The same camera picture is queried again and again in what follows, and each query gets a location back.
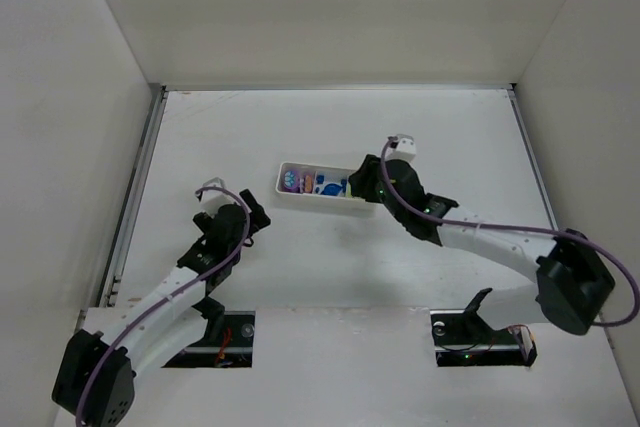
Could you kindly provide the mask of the purple flower lego block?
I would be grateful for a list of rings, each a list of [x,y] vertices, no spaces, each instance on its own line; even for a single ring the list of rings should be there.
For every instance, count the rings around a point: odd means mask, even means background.
[[[281,188],[284,192],[301,194],[304,192],[305,172],[287,168],[281,174]]]

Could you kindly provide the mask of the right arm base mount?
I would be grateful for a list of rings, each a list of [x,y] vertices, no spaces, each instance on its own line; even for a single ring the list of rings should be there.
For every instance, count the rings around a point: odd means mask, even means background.
[[[533,366],[538,350],[528,326],[511,324],[496,330],[479,315],[491,292],[492,288],[480,290],[462,309],[430,311],[438,367]]]

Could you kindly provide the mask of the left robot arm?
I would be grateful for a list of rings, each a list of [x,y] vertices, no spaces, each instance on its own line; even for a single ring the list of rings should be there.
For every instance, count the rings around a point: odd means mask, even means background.
[[[118,425],[145,374],[222,326],[225,308],[211,293],[271,220],[250,190],[234,194],[219,179],[195,195],[201,235],[169,274],[109,326],[69,339],[51,397],[76,425]]]

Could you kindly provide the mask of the blue lego cluster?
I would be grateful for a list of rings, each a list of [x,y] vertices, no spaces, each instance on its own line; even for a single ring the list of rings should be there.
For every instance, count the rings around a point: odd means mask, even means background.
[[[342,197],[345,194],[345,190],[346,188],[341,184],[330,183],[324,186],[321,194],[323,196]]]

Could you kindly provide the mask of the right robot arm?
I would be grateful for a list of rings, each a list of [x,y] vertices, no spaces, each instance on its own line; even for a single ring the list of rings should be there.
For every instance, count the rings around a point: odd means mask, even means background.
[[[533,311],[567,333],[586,334],[615,286],[580,233],[487,229],[457,201],[425,192],[405,160],[383,162],[369,154],[348,184],[352,196],[384,205],[412,237],[473,253],[526,277],[536,285]]]

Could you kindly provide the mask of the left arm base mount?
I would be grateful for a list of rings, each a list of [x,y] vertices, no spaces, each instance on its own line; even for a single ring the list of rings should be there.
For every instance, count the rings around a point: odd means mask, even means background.
[[[203,337],[183,348],[164,368],[251,368],[256,312],[228,311],[212,298],[195,308],[207,320]]]

